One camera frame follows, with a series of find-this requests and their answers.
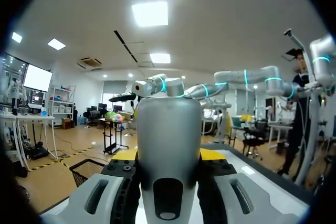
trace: window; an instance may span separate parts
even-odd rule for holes
[[[109,93],[104,93],[101,99],[101,103],[107,104],[107,109],[108,110],[113,110],[114,105],[119,105],[122,106],[122,110],[125,109],[125,103],[124,102],[109,102],[109,99],[112,97],[116,96],[118,94],[109,94]]]

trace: wire basket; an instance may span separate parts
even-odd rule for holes
[[[77,187],[83,184],[93,174],[101,173],[104,168],[104,164],[91,159],[85,159],[82,162],[70,167],[72,175],[74,176]]]

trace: cardboard box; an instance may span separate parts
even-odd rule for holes
[[[129,121],[131,120],[131,115],[132,113],[128,113],[128,112],[119,112],[119,114],[123,117],[124,121]]]
[[[70,118],[62,118],[62,129],[67,130],[71,128],[71,119]]]

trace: man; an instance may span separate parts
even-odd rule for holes
[[[297,83],[301,87],[304,87],[305,84],[309,83],[309,78],[308,78],[308,73],[307,73],[307,65],[303,57],[302,50],[292,49],[289,52],[287,52],[287,54],[293,55],[296,58],[297,63],[300,67],[300,73],[294,77],[293,82]],[[292,103],[293,103],[292,101],[290,100],[288,101],[288,104],[287,104],[288,109],[292,107]],[[290,130],[288,133],[289,146],[286,152],[286,160],[285,160],[285,163],[282,169],[278,171],[278,174],[282,175],[282,174],[289,173],[289,168],[291,167],[295,159],[295,155],[299,150],[299,146],[301,145],[302,137],[303,137],[303,128],[305,127],[305,131],[304,131],[305,142],[303,143],[302,148],[301,148],[299,168],[295,176],[293,177],[293,180],[295,181],[301,169],[303,159],[305,156],[304,152],[305,152],[306,146],[308,144],[308,139],[309,139],[309,132],[310,132],[309,97],[301,98],[297,101],[295,118],[294,118],[292,126],[293,126],[293,129]]]

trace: square ceiling light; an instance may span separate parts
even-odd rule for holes
[[[62,42],[58,41],[55,38],[49,41],[48,45],[55,48],[56,50],[61,50],[63,47],[65,47],[65,45]]]
[[[22,36],[20,36],[19,34],[17,34],[16,32],[13,33],[12,35],[12,39],[15,40],[18,43],[21,43],[22,40]]]
[[[150,54],[150,57],[153,63],[170,63],[170,54]]]
[[[140,27],[168,25],[167,2],[132,5],[132,10],[135,21]]]

